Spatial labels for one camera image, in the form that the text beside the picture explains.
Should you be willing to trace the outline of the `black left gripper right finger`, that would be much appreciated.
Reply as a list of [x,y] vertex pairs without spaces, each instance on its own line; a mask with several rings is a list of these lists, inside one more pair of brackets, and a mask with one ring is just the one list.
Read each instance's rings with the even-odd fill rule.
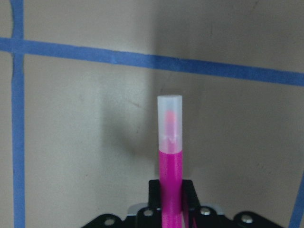
[[199,199],[196,194],[193,181],[182,180],[182,209],[193,211],[199,206]]

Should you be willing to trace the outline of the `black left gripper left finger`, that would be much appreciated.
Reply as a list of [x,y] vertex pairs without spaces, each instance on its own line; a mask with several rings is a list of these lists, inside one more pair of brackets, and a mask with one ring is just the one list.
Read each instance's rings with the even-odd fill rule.
[[150,180],[148,189],[148,207],[161,211],[161,185],[159,180]]

